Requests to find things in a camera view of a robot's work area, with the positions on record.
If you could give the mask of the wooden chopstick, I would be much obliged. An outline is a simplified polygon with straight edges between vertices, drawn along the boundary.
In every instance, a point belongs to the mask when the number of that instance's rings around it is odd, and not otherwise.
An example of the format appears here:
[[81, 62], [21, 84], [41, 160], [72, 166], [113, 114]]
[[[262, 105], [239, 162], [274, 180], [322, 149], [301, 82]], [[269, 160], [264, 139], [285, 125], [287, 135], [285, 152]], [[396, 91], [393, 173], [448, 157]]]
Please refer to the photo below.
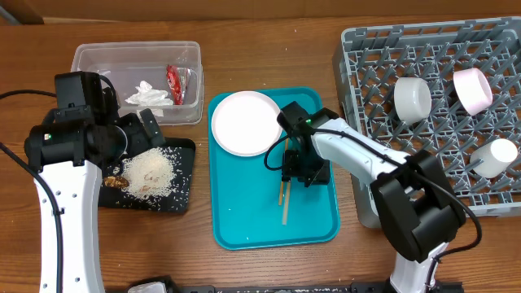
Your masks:
[[290, 195], [291, 195], [291, 181], [283, 183], [283, 210], [282, 210], [282, 224], [287, 224], [288, 212], [289, 212], [289, 203], [290, 203]]
[[[285, 146], [284, 146], [284, 152], [287, 150], [288, 148], [288, 140], [285, 140]], [[278, 197], [278, 206], [282, 206], [282, 200], [284, 199], [284, 189], [285, 189], [285, 181], [281, 181], [281, 185], [280, 185], [280, 192], [279, 192], [279, 197]]]

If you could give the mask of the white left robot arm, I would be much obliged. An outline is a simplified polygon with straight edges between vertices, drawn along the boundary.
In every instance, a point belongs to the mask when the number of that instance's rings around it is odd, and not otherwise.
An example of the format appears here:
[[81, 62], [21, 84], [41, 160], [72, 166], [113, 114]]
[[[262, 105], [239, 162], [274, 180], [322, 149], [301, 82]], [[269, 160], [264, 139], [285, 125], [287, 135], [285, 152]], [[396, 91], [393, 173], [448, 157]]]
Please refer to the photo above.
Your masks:
[[42, 292], [103, 292], [98, 209], [103, 168], [165, 143], [151, 110], [119, 116], [95, 72], [55, 77], [57, 107], [24, 142], [40, 204]]

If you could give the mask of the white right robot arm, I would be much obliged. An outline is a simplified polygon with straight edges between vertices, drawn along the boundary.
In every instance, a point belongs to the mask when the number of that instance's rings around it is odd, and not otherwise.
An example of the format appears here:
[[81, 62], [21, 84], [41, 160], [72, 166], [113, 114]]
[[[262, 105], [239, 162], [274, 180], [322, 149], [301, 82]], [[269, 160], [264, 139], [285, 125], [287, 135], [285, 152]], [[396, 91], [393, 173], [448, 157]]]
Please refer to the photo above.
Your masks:
[[395, 151], [352, 129], [333, 111], [307, 113], [296, 102], [277, 122], [291, 139], [282, 159], [282, 178], [305, 186], [328, 183], [335, 163], [367, 185], [388, 242], [396, 250], [391, 276], [354, 282], [351, 292], [461, 292], [460, 282], [440, 282], [436, 257], [446, 251], [466, 222], [440, 161], [428, 151]]

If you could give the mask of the red snack wrapper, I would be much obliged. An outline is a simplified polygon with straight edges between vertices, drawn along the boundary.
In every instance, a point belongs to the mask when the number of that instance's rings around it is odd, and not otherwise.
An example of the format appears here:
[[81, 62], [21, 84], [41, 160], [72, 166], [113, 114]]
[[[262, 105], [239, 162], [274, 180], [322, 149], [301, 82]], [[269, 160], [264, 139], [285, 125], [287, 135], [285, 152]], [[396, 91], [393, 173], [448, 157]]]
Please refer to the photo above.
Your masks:
[[166, 67], [166, 77], [174, 104], [182, 105], [188, 88], [190, 69], [168, 65]]

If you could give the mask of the brown food scrap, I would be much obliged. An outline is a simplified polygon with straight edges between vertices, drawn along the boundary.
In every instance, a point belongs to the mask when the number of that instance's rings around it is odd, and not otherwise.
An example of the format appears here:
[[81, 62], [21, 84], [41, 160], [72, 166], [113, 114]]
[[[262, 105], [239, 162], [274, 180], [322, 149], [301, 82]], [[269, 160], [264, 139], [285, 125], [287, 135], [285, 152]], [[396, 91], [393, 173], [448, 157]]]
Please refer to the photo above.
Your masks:
[[129, 186], [129, 182], [122, 176], [108, 176], [103, 179], [103, 183], [107, 187], [124, 189]]

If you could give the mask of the white napkin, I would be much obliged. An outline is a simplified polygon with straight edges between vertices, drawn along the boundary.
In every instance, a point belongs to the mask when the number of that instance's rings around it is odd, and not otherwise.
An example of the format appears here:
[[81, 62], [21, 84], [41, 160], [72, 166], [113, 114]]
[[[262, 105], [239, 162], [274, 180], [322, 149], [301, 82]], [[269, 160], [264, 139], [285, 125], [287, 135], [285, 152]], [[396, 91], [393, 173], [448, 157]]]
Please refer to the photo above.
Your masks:
[[128, 104], [148, 107], [155, 116], [163, 117], [164, 110], [162, 107], [174, 105], [174, 101], [169, 98], [169, 93], [166, 90], [156, 90], [146, 81], [141, 81], [139, 86], [136, 86], [136, 90], [138, 92], [132, 94], [125, 101]]

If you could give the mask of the cooked white rice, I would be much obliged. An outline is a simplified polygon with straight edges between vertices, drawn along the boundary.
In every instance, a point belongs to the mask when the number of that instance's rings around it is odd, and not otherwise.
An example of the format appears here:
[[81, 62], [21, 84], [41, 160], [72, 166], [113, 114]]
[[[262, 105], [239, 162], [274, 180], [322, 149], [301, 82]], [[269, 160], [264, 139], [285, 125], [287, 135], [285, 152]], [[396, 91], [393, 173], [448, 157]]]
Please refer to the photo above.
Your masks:
[[174, 195], [174, 199], [187, 195], [191, 171], [182, 169], [181, 150], [179, 147], [157, 147], [123, 159], [120, 175], [114, 175], [129, 182], [129, 186], [121, 191], [148, 203], [170, 195]]

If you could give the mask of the grey bowl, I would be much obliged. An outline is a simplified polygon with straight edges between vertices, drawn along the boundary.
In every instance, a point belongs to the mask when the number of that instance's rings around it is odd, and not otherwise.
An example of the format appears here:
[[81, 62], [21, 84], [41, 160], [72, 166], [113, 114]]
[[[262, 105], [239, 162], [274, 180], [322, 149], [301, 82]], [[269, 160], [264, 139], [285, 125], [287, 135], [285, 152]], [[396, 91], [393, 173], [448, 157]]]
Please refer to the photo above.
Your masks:
[[428, 118], [431, 112], [431, 92], [422, 78], [401, 77], [394, 87], [394, 105], [399, 119], [412, 125]]

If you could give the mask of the white paper cup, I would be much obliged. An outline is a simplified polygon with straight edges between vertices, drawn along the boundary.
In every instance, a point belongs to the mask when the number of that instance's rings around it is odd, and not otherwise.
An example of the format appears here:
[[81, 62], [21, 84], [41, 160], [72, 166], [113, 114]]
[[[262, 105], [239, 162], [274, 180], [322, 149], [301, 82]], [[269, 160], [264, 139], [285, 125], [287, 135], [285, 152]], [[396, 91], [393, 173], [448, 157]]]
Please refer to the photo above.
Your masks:
[[481, 160], [481, 163], [473, 168], [475, 173], [481, 177], [494, 178], [504, 172], [517, 156], [518, 149], [512, 141], [498, 138], [474, 151], [470, 162]]

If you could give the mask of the pink round plate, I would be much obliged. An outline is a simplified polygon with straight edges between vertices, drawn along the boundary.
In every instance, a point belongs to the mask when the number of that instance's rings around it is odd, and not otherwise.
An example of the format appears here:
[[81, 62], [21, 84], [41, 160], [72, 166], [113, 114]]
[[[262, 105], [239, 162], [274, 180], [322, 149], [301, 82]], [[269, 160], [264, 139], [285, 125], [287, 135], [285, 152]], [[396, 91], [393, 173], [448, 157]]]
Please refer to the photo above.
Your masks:
[[261, 155], [281, 137], [280, 107], [266, 94], [239, 91], [223, 98], [212, 113], [211, 133], [228, 153]]

